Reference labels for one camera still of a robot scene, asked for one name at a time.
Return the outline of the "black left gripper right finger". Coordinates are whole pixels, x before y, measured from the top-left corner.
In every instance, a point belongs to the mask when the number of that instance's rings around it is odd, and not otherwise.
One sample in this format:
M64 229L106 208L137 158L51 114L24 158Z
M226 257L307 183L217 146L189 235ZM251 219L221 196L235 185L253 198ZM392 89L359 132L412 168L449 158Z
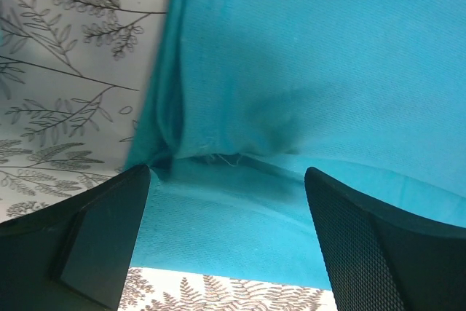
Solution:
M409 213L317 168L307 202L338 310L465 309L465 229Z

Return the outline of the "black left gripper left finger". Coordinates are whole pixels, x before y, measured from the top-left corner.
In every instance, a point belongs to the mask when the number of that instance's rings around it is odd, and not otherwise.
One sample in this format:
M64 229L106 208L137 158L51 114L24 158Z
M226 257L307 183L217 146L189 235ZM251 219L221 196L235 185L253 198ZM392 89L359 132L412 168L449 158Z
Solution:
M1 309L117 310L150 178L139 165L1 223Z

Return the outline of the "teal blue t shirt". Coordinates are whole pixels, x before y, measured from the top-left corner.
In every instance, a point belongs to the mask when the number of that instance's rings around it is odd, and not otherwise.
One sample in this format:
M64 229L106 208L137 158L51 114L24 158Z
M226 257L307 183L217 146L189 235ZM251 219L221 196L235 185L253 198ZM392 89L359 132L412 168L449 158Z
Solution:
M329 288L315 167L465 225L465 0L170 0L132 265Z

